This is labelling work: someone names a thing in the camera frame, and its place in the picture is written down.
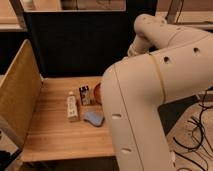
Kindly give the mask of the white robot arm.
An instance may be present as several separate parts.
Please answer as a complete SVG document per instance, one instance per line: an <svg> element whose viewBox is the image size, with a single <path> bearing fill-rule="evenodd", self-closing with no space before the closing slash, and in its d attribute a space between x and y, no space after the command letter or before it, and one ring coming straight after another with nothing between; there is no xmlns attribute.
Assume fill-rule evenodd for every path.
<svg viewBox="0 0 213 171"><path fill-rule="evenodd" d="M101 80L102 108L120 171L175 171L162 104L213 86L213 33L142 14L128 56Z"/></svg>

